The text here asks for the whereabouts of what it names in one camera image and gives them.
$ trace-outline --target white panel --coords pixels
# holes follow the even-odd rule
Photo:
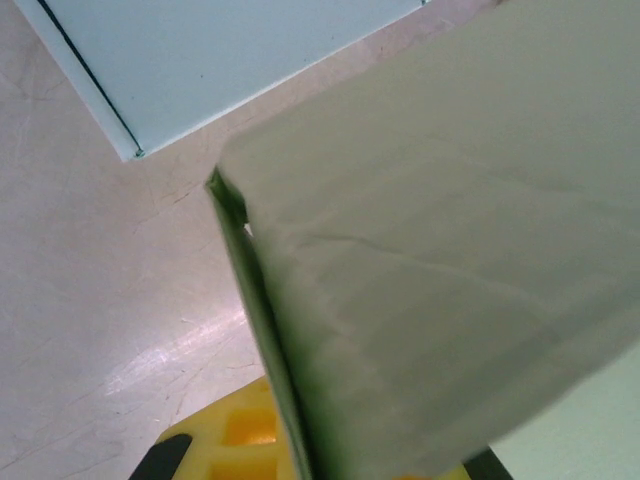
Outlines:
[[[420,0],[49,0],[142,148],[183,136]]]

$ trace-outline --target marble floor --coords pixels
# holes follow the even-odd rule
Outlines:
[[[225,140],[492,2],[438,0],[123,164],[0,0],[0,479],[128,478],[165,428],[260,376],[202,187]]]

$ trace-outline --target beige floor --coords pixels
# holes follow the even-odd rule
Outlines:
[[[0,0],[0,479],[127,478],[167,426],[262,373],[209,198],[224,141],[492,0],[437,0],[122,164]]]

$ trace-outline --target yellow plastic base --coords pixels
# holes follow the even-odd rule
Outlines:
[[[296,480],[266,377],[170,427],[156,443],[181,433],[193,441],[172,480]],[[459,467],[437,480],[470,478]]]

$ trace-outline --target tiled floor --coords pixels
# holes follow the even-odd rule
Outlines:
[[[0,0],[0,479],[127,478],[167,426],[258,377],[202,188],[224,141],[492,1],[437,0],[122,164]]]

